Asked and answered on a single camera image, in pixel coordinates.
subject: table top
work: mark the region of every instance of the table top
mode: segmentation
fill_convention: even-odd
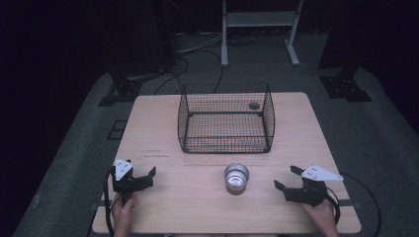
[[[318,232],[298,203],[285,201],[274,186],[300,188],[301,178],[290,171],[316,164],[338,174],[336,164],[307,96],[272,93],[275,136],[272,150],[262,154],[187,154],[177,135],[180,95],[136,99],[117,158],[130,159],[133,176],[147,175],[155,166],[154,187],[138,193],[133,210],[135,233],[280,234]],[[224,170],[233,163],[250,172],[240,196],[225,188]],[[326,182],[339,199],[349,199],[343,182]],[[352,206],[341,206],[340,233],[361,230]],[[98,208],[92,228],[108,232],[105,209]]]

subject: wire mesh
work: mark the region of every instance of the wire mesh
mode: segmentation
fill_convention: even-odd
[[[183,85],[178,137],[184,152],[266,153],[274,132],[268,84]]]

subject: person's left hand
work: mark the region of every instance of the person's left hand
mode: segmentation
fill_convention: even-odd
[[[112,208],[112,217],[114,218],[115,237],[127,237],[131,233],[131,210],[134,207],[137,194],[132,196],[123,204],[122,198],[118,198]]]

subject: white metal stand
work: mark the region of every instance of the white metal stand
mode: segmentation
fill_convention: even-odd
[[[295,11],[286,12],[245,12],[227,13],[226,0],[222,2],[222,44],[221,65],[228,65],[227,28],[229,27],[276,27],[291,26],[290,38],[285,40],[293,66],[299,66],[299,60],[293,49],[293,40],[302,8],[303,0],[298,0]]]

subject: dark background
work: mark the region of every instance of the dark background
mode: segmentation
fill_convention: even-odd
[[[241,5],[228,2],[232,9]],[[294,6],[293,1],[260,2],[244,1],[242,10]],[[169,17],[160,1],[0,3],[2,234],[16,229],[83,101],[110,63],[165,70],[172,34],[220,30],[221,1],[166,3]],[[355,60],[375,75],[417,132],[418,9],[410,0],[306,0],[298,26],[305,34],[330,33],[320,68]]]

